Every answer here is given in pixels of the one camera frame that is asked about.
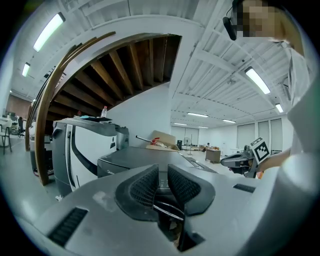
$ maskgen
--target window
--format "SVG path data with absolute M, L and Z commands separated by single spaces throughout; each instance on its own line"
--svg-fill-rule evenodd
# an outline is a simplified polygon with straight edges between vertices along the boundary
M 271 120 L 271 150 L 282 151 L 282 120 Z
M 243 149 L 255 140 L 255 124 L 238 125 L 237 148 Z
M 269 136 L 269 122 L 259 122 L 258 123 L 258 129 L 259 129 L 259 137 L 264 139 L 267 147 L 269 147 L 270 143 L 270 136 Z

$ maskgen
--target chair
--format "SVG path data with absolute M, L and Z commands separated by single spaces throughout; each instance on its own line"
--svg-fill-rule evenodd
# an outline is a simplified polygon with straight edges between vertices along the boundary
M 24 137 L 24 132 L 26 131 L 24 129 L 24 120 L 22 119 L 22 117 L 19 117 L 18 119 L 18 124 L 19 124 L 19 128 L 18 128 L 18 131 L 19 131 L 19 134 L 18 134 L 18 137 Z
M 11 141 L 10 141 L 10 129 L 12 126 L 12 120 L 9 119 L 5 125 L 1 126 L 1 132 L 0 132 L 0 136 L 2 138 L 2 145 L 3 145 L 3 154 L 5 154 L 5 150 L 6 150 L 6 138 L 9 139 L 9 146 L 10 146 L 10 151 L 12 152 L 11 149 Z

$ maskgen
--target person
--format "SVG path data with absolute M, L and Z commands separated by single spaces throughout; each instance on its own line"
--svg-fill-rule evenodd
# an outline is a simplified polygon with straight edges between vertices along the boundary
M 24 136 L 23 133 L 26 131 L 24 129 L 24 120 L 23 118 L 20 116 L 18 119 L 18 124 L 19 124 L 19 137 Z
M 290 65 L 288 83 L 293 108 L 319 75 L 318 54 L 299 23 L 275 0 L 234 0 L 233 15 L 237 31 L 244 37 L 265 38 L 289 45 Z M 267 169 L 281 166 L 290 156 L 303 151 L 301 142 L 293 132 L 291 148 L 270 156 L 259 167 L 260 175 Z
M 206 152 L 207 148 L 210 148 L 210 143 L 209 142 L 206 144 L 206 147 L 202 150 L 202 152 Z

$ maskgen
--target ceiling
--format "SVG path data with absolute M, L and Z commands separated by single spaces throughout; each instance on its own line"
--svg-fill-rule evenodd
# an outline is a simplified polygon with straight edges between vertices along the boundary
M 201 33 L 190 52 L 183 52 L 184 65 L 175 63 L 173 74 L 185 67 L 178 80 L 173 79 L 171 122 L 190 127 L 238 124 L 279 115 L 290 102 L 283 86 L 288 77 L 289 58 L 285 44 L 265 40 L 231 41 L 222 23 L 231 0 L 53 0 L 44 2 L 20 31 L 14 62 L 12 94 L 32 101 L 49 73 L 70 45 L 91 39 L 98 28 L 127 18 L 174 16 L 197 24 Z M 33 45 L 39 34 L 58 12 L 66 21 L 54 32 L 39 52 Z M 24 64 L 31 64 L 27 77 L 21 75 Z M 253 67 L 269 87 L 265 95 L 245 75 Z M 209 117 L 187 115 L 188 112 Z

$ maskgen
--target black vent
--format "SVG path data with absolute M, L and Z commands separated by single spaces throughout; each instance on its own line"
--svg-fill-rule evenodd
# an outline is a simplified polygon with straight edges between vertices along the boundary
M 130 218 L 156 222 L 154 200 L 159 185 L 159 166 L 154 164 L 144 171 L 126 179 L 115 190 L 115 201 Z
M 197 183 L 173 169 L 168 170 L 168 184 L 177 201 L 182 205 L 185 205 L 201 191 Z
M 185 216 L 203 214 L 216 195 L 208 181 L 173 164 L 168 164 L 168 185 Z
M 152 208 L 158 183 L 158 170 L 153 169 L 132 184 L 130 195 L 139 204 Z
M 74 208 L 58 227 L 54 229 L 49 238 L 56 244 L 64 247 L 87 213 L 87 210 Z
M 243 185 L 243 184 L 236 184 L 233 186 L 233 188 L 237 189 L 237 190 L 242 190 L 242 191 L 246 191 L 249 193 L 253 193 L 255 192 L 256 188 L 253 186 L 248 186 L 248 185 Z

